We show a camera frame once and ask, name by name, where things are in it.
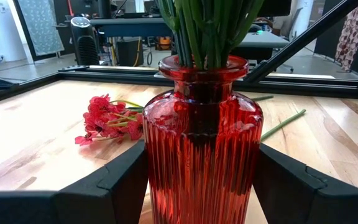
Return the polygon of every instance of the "desk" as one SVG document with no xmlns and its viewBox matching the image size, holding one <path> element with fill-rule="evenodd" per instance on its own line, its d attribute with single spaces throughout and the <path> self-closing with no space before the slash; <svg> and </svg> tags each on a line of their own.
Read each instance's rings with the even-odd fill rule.
<svg viewBox="0 0 358 224">
<path fill-rule="evenodd" d="M 261 34 L 248 33 L 238 47 L 231 52 L 233 55 L 245 59 L 258 61 L 268 60 L 272 57 L 273 49 L 280 49 L 289 44 L 289 41 L 278 37 L 271 32 Z"/>
<path fill-rule="evenodd" d="M 74 145 L 84 133 L 89 99 L 110 94 L 145 105 L 164 86 L 60 80 L 0 101 L 0 190 L 59 190 L 102 167 L 135 144 L 125 140 Z M 245 93 L 249 97 L 263 93 Z M 275 95 L 259 102 L 263 133 L 301 109 L 306 114 L 264 143 L 358 187 L 358 100 Z M 140 223 L 151 224 L 147 191 Z M 267 223 L 252 192 L 247 224 Z"/>
</svg>

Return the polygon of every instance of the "patterned curtain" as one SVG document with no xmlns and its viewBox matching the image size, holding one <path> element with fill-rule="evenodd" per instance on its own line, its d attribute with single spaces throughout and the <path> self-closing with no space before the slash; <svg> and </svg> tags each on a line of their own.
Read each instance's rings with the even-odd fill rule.
<svg viewBox="0 0 358 224">
<path fill-rule="evenodd" d="M 63 51 L 53 0 L 18 0 L 37 56 Z"/>
<path fill-rule="evenodd" d="M 336 47 L 335 59 L 342 63 L 342 69 L 350 72 L 353 57 L 358 49 L 358 7 L 347 17 Z"/>
</svg>

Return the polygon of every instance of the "vase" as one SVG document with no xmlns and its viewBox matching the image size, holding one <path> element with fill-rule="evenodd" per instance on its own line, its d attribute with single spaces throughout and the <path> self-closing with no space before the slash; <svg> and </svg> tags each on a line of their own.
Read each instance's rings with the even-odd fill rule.
<svg viewBox="0 0 358 224">
<path fill-rule="evenodd" d="M 206 71 L 173 55 L 159 69 L 175 87 L 143 112 L 154 223 L 243 224 L 263 123 L 259 105 L 232 91 L 247 61 Z"/>
</svg>

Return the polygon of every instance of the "wooden table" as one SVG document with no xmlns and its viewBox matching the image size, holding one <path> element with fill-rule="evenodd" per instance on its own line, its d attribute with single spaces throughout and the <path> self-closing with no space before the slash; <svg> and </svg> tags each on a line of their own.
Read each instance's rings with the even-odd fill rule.
<svg viewBox="0 0 358 224">
<path fill-rule="evenodd" d="M 84 134 L 82 114 L 92 96 L 109 93 L 112 99 L 144 105 L 169 89 L 62 80 L 0 101 L 0 190 L 60 190 L 135 144 L 74 144 L 74 138 Z M 307 109 L 304 117 L 264 143 L 358 187 L 358 100 L 275 95 L 260 105 L 264 132 Z M 140 223 L 152 223 L 149 191 Z M 250 197 L 246 223 L 266 223 L 255 193 Z"/>
</svg>

